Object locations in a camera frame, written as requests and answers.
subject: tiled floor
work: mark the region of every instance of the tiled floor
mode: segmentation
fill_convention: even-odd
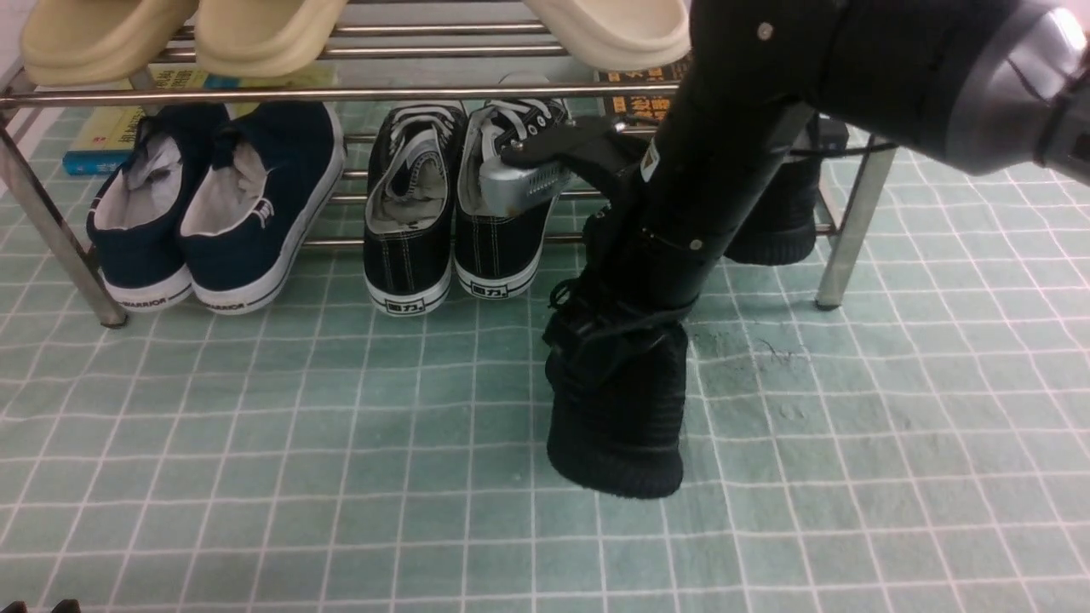
[[[352,105],[372,129],[384,107]],[[96,182],[34,156],[82,225]],[[358,166],[365,152],[356,152]],[[850,167],[831,167],[843,188]],[[572,230],[593,206],[559,207]],[[359,233],[329,208],[319,233]],[[1090,602],[1090,191],[903,154],[841,311],[827,249],[689,323],[687,484],[548,466],[530,297],[376,316],[359,254],[251,316],[106,332],[0,200],[0,600],[182,613],[1074,613]]]

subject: cream slide sandal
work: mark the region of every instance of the cream slide sandal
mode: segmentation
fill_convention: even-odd
[[[197,0],[38,0],[23,27],[24,67],[51,87],[125,79],[155,60],[196,9]]]
[[[348,0],[202,0],[197,62],[213,74],[272,77],[317,59]]]
[[[689,52],[685,0],[523,2],[576,59],[598,70],[658,68]]]

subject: book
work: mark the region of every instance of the book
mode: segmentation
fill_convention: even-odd
[[[654,83],[656,81],[681,81],[692,65],[692,53],[663,68],[634,72],[598,72],[598,83]],[[670,110],[671,96],[625,95],[602,98],[605,115],[635,115],[662,120]]]
[[[204,87],[208,73],[195,68],[153,69],[159,89]],[[132,89],[128,81],[113,89]],[[136,125],[144,118],[138,107],[101,107],[84,122],[68,153],[61,158],[64,171],[72,176],[109,175],[129,157],[136,140]]]
[[[314,64],[296,73],[274,79],[234,79],[209,74],[192,67],[153,67],[152,76],[158,89],[239,89],[245,87],[329,87],[337,83],[337,71],[331,65]],[[128,82],[120,82],[114,89],[132,89]],[[232,117],[251,112],[257,104],[230,105]],[[117,170],[132,153],[136,142],[136,127],[144,118],[140,107],[101,107],[95,109],[69,151],[61,159],[64,171],[73,177],[109,175]]]

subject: metal shoe rack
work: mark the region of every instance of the metal shoe rack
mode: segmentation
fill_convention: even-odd
[[[386,0],[414,2],[422,0]],[[364,0],[352,0],[363,3]],[[559,57],[567,51],[555,40],[544,43],[516,44],[459,44],[417,46],[341,46],[337,39],[343,38],[404,38],[404,37],[489,37],[489,36],[547,36],[548,31],[536,22],[517,23],[463,23],[441,25],[339,25],[332,33],[332,40],[320,56],[324,60],[407,60],[435,58],[526,58]],[[155,63],[194,63],[193,29],[185,27],[174,40],[180,46],[166,49]],[[20,64],[0,79],[0,180],[12,192],[22,206],[27,219],[41,235],[46,245],[64,267],[83,298],[107,327],[121,327],[128,315],[106,292],[98,275],[98,266],[93,248],[84,247],[58,211],[46,192],[39,178],[34,173],[26,158],[17,147],[21,133],[9,131],[11,120],[19,109],[53,107],[124,107],[142,106],[149,113],[168,104],[214,101],[214,103],[259,103],[266,100],[413,100],[413,99],[486,99],[494,97],[600,97],[608,95],[663,95],[670,94],[677,82],[657,83],[573,83],[537,86],[441,86],[441,87],[330,87],[313,89],[255,88],[241,91],[156,91],[150,71],[144,70],[130,77],[132,91],[80,89],[71,92],[39,92],[29,82]],[[349,143],[373,143],[374,134],[350,134]],[[879,144],[872,136],[870,145]],[[840,305],[851,272],[862,248],[863,238],[874,215],[885,180],[893,165],[895,151],[880,151],[864,155],[855,185],[843,207],[829,206],[832,199],[823,189],[824,205],[819,207],[819,231],[829,238],[833,244],[828,264],[818,289],[819,309],[836,309]],[[367,171],[350,169],[344,171],[347,180],[366,179]],[[576,190],[564,197],[569,200],[595,200],[601,195],[593,191]],[[362,206],[367,196],[361,193],[337,193],[330,204]],[[547,237],[550,243],[578,242],[578,233],[555,233]],[[356,249],[363,244],[362,237],[308,237],[305,243],[311,248]]]

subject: shoe sole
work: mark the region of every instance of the shoe sole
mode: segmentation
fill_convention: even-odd
[[[256,8],[261,2],[252,2]],[[329,28],[336,25],[343,12],[344,3],[327,2],[307,15],[293,14],[289,29],[295,36],[274,35],[246,49],[225,45],[225,37],[234,38],[235,27],[243,24],[209,26],[207,20],[216,20],[211,11],[197,14],[197,61],[215,74],[235,77],[278,77],[302,70],[314,62],[329,41]]]
[[[182,266],[170,277],[147,287],[122,288],[104,280],[106,291],[130,313],[154,313],[183,302],[193,293],[193,277]]]
[[[152,0],[143,5],[137,0],[130,1],[135,5],[133,12],[117,23],[104,23],[105,17],[80,21],[85,31],[99,29],[89,37],[95,43],[83,48],[56,45],[56,26],[50,25],[58,19],[80,20],[81,11],[68,16],[70,9],[65,10],[63,4],[71,5],[71,1],[39,2],[23,31],[22,51],[31,80],[37,85],[59,87],[125,79],[146,68],[197,10],[196,0]]]
[[[557,196],[549,203],[548,213],[545,214],[546,224],[548,218],[553,215],[553,209],[556,208],[556,203],[559,202],[559,200],[560,196]],[[470,296],[474,296],[482,300],[507,300],[509,298],[518,298],[530,289],[534,279],[537,277],[537,268],[541,266],[542,252],[544,251],[545,232],[543,231],[541,242],[537,243],[537,253],[534,254],[534,259],[530,261],[530,264],[525,268],[509,277],[504,277],[501,279],[488,279],[477,276],[463,268],[457,257],[455,257],[455,269],[458,272],[458,280],[461,283],[462,289],[464,289]]]
[[[606,24],[586,20],[584,14],[567,10],[569,4],[579,2],[524,1],[573,58],[597,70],[616,72],[659,68],[680,60],[691,47],[688,19],[685,19],[683,27],[679,24],[674,34],[659,38],[652,45],[645,38],[618,36]],[[610,32],[611,38],[603,36],[603,31]]]
[[[344,170],[344,132],[336,113],[328,105],[326,112],[329,113],[329,119],[332,122],[334,154],[322,180],[311,192],[311,199],[306,202],[306,206],[295,218],[291,230],[288,231],[288,237],[280,249],[280,256],[261,278],[240,288],[213,291],[194,283],[193,290],[197,295],[197,299],[210,311],[223,315],[245,315],[268,305],[283,290],[283,286],[288,281],[288,274],[295,264],[300,248],[303,247],[303,240],[314,227],[314,223],[317,221],[326,203],[329,202],[334,188],[337,187]]]
[[[811,220],[806,226],[789,230],[736,237],[727,248],[726,256],[738,264],[787,266],[809,257],[816,244],[818,225]]]
[[[391,317],[417,317],[426,315],[439,308],[443,301],[450,293],[451,281],[450,265],[443,274],[439,283],[410,296],[398,296],[385,292],[371,284],[371,279],[364,275],[363,279],[367,284],[367,291],[371,292],[371,301],[383,313]]]

